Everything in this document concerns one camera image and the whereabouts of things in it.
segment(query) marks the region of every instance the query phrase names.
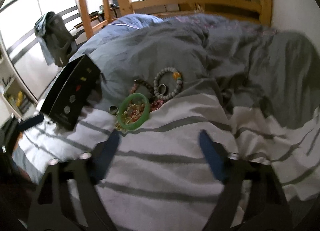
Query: ladder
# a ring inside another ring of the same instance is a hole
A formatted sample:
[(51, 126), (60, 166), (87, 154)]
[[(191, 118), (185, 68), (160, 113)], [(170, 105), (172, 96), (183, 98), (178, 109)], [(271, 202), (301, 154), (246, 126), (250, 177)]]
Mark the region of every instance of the ladder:
[(88, 14), (87, 2), (86, 0), (78, 0), (78, 1), (79, 1), (80, 15), (81, 15), (81, 19), (84, 27), (84, 32), (87, 36), (87, 39), (91, 38), (95, 31), (99, 30), (100, 28), (111, 23), (114, 20), (112, 19), (112, 16), (111, 16), (109, 0), (103, 0), (105, 20), (95, 25), (94, 27), (91, 27), (91, 21), (90, 21), (90, 16)]

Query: open box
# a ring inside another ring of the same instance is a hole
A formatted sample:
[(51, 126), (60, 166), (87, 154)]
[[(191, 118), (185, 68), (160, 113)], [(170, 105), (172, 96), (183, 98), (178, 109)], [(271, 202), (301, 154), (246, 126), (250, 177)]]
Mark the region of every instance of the open box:
[(65, 129), (73, 130), (99, 76), (99, 68), (86, 54), (69, 62), (50, 89), (40, 112)]

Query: bed frame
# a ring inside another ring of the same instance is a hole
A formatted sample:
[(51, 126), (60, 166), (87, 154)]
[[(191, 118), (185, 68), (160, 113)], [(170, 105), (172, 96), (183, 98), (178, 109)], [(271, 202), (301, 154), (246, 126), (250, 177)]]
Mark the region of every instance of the bed frame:
[[(271, 16), (272, 16), (272, 0), (142, 0), (131, 2), (131, 0), (118, 0), (120, 6), (121, 15), (127, 15), (134, 13), (135, 10), (157, 6), (157, 5), (167, 5), (167, 4), (187, 4), (190, 6), (191, 11), (181, 11), (181, 12), (167, 12), (167, 13), (158, 13), (154, 14), (158, 17), (169, 17), (177, 15), (188, 15), (193, 13), (212, 13), (225, 16), (230, 19), (237, 20), (247, 20), (266, 26), (271, 25)], [(215, 6), (224, 6), (229, 7), (235, 10), (244, 10), (249, 12), (255, 12), (259, 15), (259, 19), (252, 18), (251, 16), (246, 15), (237, 15), (231, 13), (221, 13), (221, 12), (206, 12), (204, 5), (215, 5)], [(86, 0), (79, 0), (79, 7), (81, 18), (83, 21), (84, 31), (87, 35), (87, 39), (93, 36), (93, 33), (103, 26), (109, 24), (115, 19), (112, 19), (109, 0), (103, 0), (104, 5), (104, 17), (105, 21), (91, 27), (90, 17), (88, 15), (88, 8)]]

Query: amber bead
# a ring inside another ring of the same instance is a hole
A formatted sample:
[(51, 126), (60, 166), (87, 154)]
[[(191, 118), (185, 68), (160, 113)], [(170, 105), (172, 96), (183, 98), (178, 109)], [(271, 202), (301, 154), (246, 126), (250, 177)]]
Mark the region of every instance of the amber bead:
[(177, 80), (177, 78), (181, 78), (181, 74), (176, 71), (173, 73), (173, 78), (174, 80)]

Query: jade bangle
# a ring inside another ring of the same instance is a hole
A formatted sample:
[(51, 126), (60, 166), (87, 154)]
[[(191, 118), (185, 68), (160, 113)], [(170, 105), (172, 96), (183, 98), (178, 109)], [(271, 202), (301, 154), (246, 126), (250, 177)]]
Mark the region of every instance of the jade bangle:
[[(144, 110), (143, 110), (141, 117), (136, 122), (126, 124), (122, 120), (122, 115), (123, 115), (124, 111), (127, 110), (128, 106), (130, 104), (130, 101), (134, 98), (143, 99)], [(120, 123), (120, 125), (123, 129), (134, 130), (134, 129), (138, 128), (139, 126), (141, 126), (145, 121), (147, 121), (149, 119), (149, 113), (150, 113), (150, 103), (149, 103), (149, 100), (146, 98), (146, 96), (142, 95), (140, 93), (133, 93), (133, 94), (129, 95), (128, 97), (126, 97), (126, 99), (121, 103), (121, 105), (119, 107), (118, 116), (117, 116), (118, 122)]]

